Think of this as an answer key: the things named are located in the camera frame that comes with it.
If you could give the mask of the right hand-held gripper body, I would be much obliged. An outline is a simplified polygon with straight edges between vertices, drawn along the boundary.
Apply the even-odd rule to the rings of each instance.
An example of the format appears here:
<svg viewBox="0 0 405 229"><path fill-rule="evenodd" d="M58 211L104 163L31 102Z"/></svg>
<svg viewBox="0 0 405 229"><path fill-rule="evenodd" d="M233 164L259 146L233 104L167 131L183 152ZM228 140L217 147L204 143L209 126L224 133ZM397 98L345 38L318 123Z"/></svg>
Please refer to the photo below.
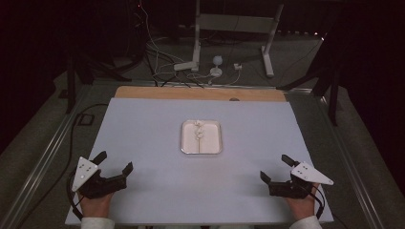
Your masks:
<svg viewBox="0 0 405 229"><path fill-rule="evenodd" d="M333 185L334 181L307 164L299 162L292 166L290 180L280 182L267 179L269 194L275 197L303 199L308 196L315 184Z"/></svg>

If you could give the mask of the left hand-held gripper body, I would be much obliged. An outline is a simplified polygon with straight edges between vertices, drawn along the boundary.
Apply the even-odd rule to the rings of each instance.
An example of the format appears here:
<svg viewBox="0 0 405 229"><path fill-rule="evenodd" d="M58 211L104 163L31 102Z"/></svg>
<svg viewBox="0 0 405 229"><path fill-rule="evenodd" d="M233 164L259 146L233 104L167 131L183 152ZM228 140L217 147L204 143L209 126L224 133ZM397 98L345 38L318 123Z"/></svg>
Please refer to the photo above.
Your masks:
<svg viewBox="0 0 405 229"><path fill-rule="evenodd" d="M81 156L75 168L71 191L79 192L82 196L93 199L102 198L127 187L127 177L122 172L114 177L102 177L99 165L95 165L92 159Z"/></svg>

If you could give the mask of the white square plate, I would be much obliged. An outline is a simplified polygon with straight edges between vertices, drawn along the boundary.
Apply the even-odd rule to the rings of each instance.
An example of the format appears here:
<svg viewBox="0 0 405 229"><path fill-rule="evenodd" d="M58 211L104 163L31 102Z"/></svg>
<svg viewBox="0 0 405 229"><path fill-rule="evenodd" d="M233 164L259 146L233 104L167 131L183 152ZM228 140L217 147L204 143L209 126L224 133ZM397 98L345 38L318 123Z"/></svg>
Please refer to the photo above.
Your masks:
<svg viewBox="0 0 405 229"><path fill-rule="evenodd" d="M195 120L186 120L181 125L181 151L187 155L217 155L223 149L222 129L216 120L202 120L203 138L198 153Z"/></svg>

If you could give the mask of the person's right hand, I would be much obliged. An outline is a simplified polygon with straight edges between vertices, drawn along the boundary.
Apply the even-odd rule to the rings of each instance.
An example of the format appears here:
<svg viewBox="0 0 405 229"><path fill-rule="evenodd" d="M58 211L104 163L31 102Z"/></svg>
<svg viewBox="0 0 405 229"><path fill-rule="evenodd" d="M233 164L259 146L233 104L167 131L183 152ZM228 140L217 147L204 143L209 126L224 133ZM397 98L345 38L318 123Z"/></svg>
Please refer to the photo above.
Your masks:
<svg viewBox="0 0 405 229"><path fill-rule="evenodd" d="M305 198L285 198L295 220L305 219L315 215L315 198L319 184L314 183L311 194Z"/></svg>

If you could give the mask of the person's left hand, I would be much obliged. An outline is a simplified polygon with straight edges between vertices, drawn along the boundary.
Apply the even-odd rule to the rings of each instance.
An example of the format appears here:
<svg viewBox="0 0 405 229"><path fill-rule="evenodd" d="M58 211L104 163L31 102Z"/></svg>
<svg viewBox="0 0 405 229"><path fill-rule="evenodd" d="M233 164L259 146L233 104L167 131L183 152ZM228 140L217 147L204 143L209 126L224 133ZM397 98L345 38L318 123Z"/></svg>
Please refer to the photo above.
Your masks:
<svg viewBox="0 0 405 229"><path fill-rule="evenodd" d="M108 194L102 198L86 198L78 193L80 207L84 218L108 218L110 204L114 194Z"/></svg>

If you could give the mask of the pale blue table sheet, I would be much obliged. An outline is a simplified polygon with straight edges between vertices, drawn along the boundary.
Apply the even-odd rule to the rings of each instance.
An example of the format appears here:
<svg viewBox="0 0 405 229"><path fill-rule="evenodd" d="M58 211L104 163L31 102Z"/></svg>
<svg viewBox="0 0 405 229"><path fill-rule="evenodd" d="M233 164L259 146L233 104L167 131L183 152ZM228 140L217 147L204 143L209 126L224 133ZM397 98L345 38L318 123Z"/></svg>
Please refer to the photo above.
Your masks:
<svg viewBox="0 0 405 229"><path fill-rule="evenodd" d="M181 125L193 119L219 122L219 154L182 152ZM260 174L286 181L282 156L311 161L287 102L114 98L91 154L100 152L108 155L101 164L106 177L134 164L126 189L112 200L118 225L291 222L288 206L269 195Z"/></svg>

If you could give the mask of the black angled stand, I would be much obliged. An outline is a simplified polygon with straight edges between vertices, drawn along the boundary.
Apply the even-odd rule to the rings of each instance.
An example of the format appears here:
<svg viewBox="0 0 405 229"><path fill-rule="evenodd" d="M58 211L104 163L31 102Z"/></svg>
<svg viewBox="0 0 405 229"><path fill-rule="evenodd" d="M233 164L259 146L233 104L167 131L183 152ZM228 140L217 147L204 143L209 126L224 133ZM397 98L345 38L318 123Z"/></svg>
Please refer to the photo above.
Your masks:
<svg viewBox="0 0 405 229"><path fill-rule="evenodd" d="M329 33L323 36L322 45L319 47L317 54L312 59L306 74L288 84L277 86L277 90L290 91L314 78L317 82L311 90L313 96L324 96L327 91L329 95L328 117L330 122L336 126L337 96L339 88L339 67L343 51L334 50L332 37Z"/></svg>

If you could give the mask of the black tripod stand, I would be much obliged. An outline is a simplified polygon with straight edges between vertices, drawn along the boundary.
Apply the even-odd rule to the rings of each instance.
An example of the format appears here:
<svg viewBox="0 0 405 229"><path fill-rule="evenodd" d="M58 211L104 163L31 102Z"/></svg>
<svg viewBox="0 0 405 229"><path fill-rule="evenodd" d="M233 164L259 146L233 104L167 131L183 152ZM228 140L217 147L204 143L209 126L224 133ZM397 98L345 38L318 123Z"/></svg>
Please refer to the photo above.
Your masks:
<svg viewBox="0 0 405 229"><path fill-rule="evenodd" d="M70 114L75 107L76 103L76 89L75 79L78 77L83 84L92 84L94 78L91 74L91 69L96 69L105 73L108 77L111 77L117 81L130 82L130 78L126 78L115 71L108 69L101 63L95 61L84 52L71 48L67 52L67 91L66 98L68 99L68 105L66 113Z"/></svg>

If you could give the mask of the wooden board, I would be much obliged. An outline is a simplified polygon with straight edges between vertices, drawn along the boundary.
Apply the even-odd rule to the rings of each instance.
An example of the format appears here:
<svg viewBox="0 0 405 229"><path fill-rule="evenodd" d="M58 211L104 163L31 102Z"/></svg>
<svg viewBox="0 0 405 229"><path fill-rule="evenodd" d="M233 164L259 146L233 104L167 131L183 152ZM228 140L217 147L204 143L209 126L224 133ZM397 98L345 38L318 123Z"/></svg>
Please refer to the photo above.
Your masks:
<svg viewBox="0 0 405 229"><path fill-rule="evenodd" d="M179 87L121 86L115 98L189 99L221 101L286 102L281 91L259 89L203 89Z"/></svg>

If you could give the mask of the white round device on base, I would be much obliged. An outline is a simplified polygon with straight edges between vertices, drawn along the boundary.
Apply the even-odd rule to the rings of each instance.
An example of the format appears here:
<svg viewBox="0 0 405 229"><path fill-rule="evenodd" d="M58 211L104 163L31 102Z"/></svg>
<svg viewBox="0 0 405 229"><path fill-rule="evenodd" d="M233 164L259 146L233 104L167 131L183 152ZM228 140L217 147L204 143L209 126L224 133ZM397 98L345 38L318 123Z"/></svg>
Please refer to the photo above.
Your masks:
<svg viewBox="0 0 405 229"><path fill-rule="evenodd" d="M220 55L213 57L214 68L210 70L210 74L214 77L220 77L223 71L220 69L220 66L223 64L223 58Z"/></svg>

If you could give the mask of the white power strip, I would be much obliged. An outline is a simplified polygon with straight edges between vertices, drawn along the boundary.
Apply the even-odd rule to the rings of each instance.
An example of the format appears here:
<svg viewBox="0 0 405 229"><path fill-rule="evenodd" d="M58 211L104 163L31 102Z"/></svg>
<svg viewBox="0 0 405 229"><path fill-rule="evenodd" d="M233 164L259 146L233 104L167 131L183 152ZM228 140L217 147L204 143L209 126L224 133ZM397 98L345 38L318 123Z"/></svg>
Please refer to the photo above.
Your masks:
<svg viewBox="0 0 405 229"><path fill-rule="evenodd" d="M198 64L194 61L184 62L184 63L175 64L174 71L179 72L179 71L184 71L184 70L191 70L191 69L194 69L197 67L198 67Z"/></svg>

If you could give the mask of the metal floor rail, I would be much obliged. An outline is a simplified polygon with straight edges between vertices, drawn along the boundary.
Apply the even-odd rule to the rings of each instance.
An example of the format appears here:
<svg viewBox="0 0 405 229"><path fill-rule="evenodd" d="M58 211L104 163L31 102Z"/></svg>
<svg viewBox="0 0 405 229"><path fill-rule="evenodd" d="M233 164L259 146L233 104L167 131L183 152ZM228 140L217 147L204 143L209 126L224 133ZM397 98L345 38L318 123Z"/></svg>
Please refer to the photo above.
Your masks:
<svg viewBox="0 0 405 229"><path fill-rule="evenodd" d="M77 107L52 95L0 155L0 229L15 229L73 123Z"/></svg>
<svg viewBox="0 0 405 229"><path fill-rule="evenodd" d="M329 104L308 90L285 93L304 136L315 168L332 178L325 195L333 222L329 229L386 229L376 213L339 130L328 116Z"/></svg>

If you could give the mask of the white metal stand frame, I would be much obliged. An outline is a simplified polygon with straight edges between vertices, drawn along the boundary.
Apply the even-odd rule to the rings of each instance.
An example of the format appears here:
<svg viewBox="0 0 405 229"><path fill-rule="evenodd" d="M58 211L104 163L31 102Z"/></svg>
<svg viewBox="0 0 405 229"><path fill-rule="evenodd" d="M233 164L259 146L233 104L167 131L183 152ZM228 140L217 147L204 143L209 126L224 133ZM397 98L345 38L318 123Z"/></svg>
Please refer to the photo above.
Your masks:
<svg viewBox="0 0 405 229"><path fill-rule="evenodd" d="M274 39L284 4L277 5L275 15L272 17L256 17L228 14L209 14L201 13L201 0L196 0L195 13L195 39L194 50L192 55L193 67L191 71L196 73L200 67L201 42L200 31L240 31L267 33L268 39L266 44L261 48L261 55L267 77L274 75L274 70L270 60L270 48Z"/></svg>

